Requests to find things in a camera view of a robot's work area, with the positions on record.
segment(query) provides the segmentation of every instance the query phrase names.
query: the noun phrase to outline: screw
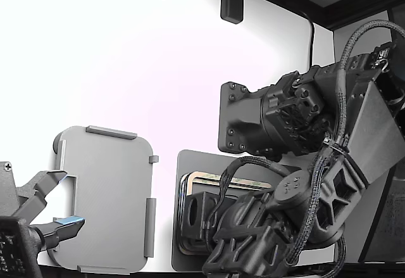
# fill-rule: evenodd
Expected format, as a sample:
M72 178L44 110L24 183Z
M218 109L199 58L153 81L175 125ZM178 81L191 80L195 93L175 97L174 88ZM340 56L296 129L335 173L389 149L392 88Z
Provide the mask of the screw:
M305 91L301 94L301 97L302 97L303 99L307 98L308 96L309 96L308 90L305 90Z
M7 171L7 172L10 172L11 169L13 169L13 167L11 166L11 163L10 163L10 162L6 162L6 163L4 164L4 170Z
M319 106L318 106L318 105L314 105L314 106L311 108L311 112L312 112L312 113L317 112L318 110L319 110Z

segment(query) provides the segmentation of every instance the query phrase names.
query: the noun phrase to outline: black clamp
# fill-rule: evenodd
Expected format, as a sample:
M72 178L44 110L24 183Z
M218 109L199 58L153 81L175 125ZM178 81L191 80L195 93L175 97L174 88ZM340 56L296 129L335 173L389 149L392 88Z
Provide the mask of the black clamp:
M349 164L352 166L354 172L359 176L359 178L363 181L365 188L367 188L370 184L367 181L366 176L364 175L363 171L360 169L359 165L357 165L356 161L351 157L349 154L349 150L346 146L341 147L339 146L333 139L330 137L326 137L323 140L323 144L332 148L333 150L337 151L340 153L344 158L349 162Z

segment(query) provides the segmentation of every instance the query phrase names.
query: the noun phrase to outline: white backdrop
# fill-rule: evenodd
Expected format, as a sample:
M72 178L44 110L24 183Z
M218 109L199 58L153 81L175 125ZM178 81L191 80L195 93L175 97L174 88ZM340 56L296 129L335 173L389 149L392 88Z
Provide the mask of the white backdrop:
M54 167L53 139L70 126L146 138L160 156L150 272L172 271L179 151L220 154L220 86L254 91L308 67L307 21L264 0L245 0L239 25L220 19L220 0L0 0L0 18L0 160L21 186ZM317 26L314 63L333 60L332 32ZM69 216L69 189L56 188L34 223ZM39 261L51 264L44 253Z

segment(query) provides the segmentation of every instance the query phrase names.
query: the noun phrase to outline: circular motor cap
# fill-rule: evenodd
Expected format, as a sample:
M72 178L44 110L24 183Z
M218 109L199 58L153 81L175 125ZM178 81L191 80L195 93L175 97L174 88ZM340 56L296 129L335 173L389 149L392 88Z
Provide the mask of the circular motor cap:
M299 199L307 191L310 180L311 177L306 170L298 170L286 176L275 190L276 202L286 204Z

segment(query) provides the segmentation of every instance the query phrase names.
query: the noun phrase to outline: gray plastic tray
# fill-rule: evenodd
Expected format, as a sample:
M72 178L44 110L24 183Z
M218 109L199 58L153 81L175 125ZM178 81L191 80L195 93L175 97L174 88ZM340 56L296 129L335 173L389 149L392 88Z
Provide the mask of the gray plastic tray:
M74 126L54 142L56 167L75 177L73 214L85 218L74 239L49 250L61 267L95 274L138 272L153 257L158 161L137 134Z

